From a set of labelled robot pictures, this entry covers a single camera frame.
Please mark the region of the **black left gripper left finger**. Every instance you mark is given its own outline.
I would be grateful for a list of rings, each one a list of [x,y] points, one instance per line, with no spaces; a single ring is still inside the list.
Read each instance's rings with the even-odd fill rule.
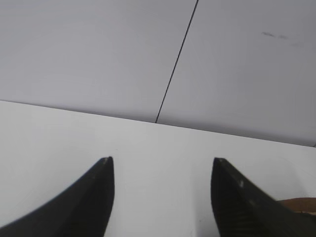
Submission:
[[[0,235],[102,237],[110,219],[114,196],[113,158],[101,158],[58,196],[1,227]]]

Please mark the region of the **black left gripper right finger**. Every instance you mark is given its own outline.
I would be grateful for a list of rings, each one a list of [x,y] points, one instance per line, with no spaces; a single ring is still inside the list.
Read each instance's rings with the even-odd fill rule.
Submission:
[[[316,217],[286,208],[224,158],[213,160],[210,193],[212,211],[222,237],[316,235]]]

